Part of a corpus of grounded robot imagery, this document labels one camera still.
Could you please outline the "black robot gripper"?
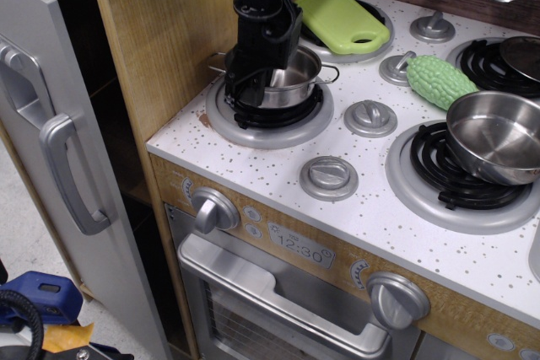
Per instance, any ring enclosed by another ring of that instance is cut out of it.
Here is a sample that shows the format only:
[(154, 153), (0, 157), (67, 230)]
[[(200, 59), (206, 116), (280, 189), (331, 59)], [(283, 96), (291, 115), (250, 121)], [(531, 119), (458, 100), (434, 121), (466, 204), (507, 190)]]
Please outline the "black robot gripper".
[(225, 74), (225, 101), (231, 107), (262, 105), (267, 81), (288, 66), (296, 52), (302, 11), (292, 0), (282, 0), (274, 14), (257, 16), (242, 8), (237, 43)]

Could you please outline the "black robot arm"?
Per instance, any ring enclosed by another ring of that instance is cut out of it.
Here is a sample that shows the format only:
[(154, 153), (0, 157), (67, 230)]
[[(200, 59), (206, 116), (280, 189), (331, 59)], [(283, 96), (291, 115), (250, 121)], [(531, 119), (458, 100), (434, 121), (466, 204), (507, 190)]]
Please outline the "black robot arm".
[(237, 42), (226, 66), (226, 95), (233, 103), (262, 106), (274, 72), (297, 51), (302, 11), (292, 0), (233, 0)]

